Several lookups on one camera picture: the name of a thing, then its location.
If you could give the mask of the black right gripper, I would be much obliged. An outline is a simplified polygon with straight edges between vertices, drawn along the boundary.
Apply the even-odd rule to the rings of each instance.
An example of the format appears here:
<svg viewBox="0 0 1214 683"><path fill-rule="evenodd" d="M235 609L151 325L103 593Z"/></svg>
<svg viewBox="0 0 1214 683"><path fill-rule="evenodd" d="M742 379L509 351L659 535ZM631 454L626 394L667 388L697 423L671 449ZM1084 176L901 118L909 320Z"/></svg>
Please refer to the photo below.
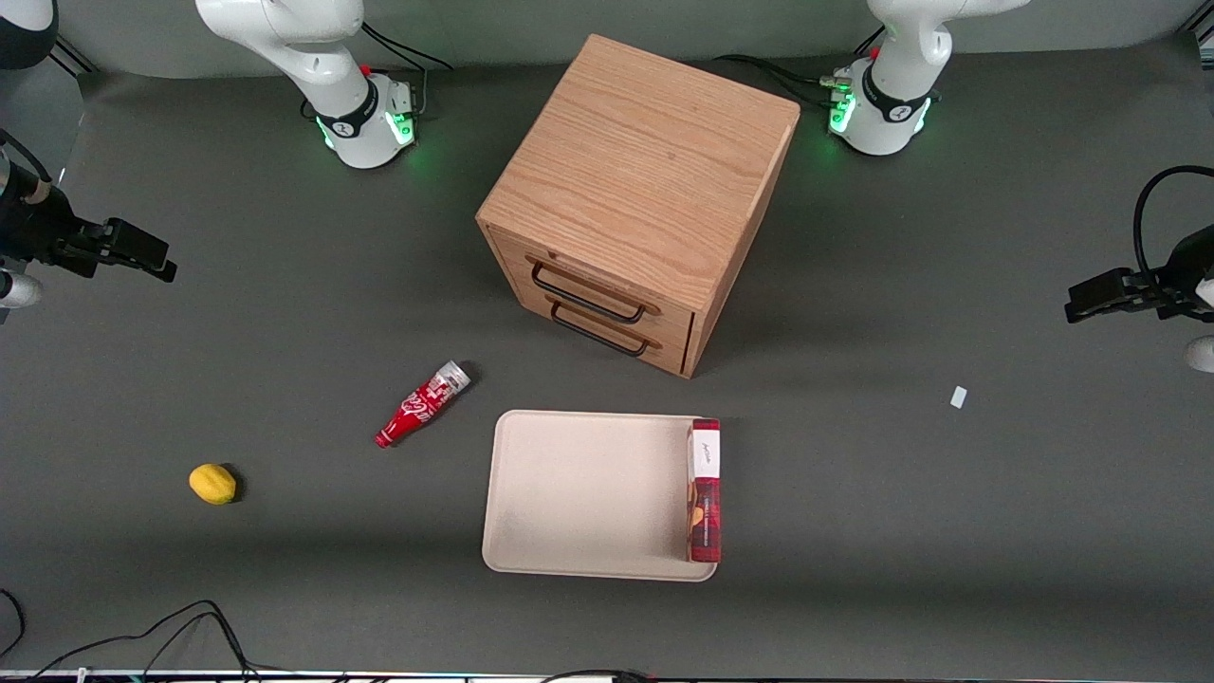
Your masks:
<svg viewBox="0 0 1214 683"><path fill-rule="evenodd" d="M49 187L40 203L27 203L33 186L11 184L1 199L1 254L12 261L39 261L92 278L102 264L125 264L172 284L177 264L168 258L169 245L125 220L104 220L102 254L91 229L79 220L64 192Z"/></svg>

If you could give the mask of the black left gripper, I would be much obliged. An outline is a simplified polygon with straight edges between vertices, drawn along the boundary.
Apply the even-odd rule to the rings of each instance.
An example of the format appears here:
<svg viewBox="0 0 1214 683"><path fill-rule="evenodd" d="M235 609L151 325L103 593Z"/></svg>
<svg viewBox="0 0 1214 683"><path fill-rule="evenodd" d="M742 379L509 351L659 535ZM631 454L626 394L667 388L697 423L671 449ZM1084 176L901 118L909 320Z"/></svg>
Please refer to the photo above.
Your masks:
<svg viewBox="0 0 1214 683"><path fill-rule="evenodd" d="M1158 285L1172 298L1172 308L1157 308L1158 319L1165 321L1172 317L1187 317L1198 323L1212 323L1213 307L1198 294L1199 284L1212 280L1212 268L1213 226L1206 226L1181 239L1172 247L1165 264L1155 269ZM1114 268L1071 286L1065 315L1067 323L1076 324L1097 315L1136 314L1153 311L1153 298L1141 273L1131 268Z"/></svg>

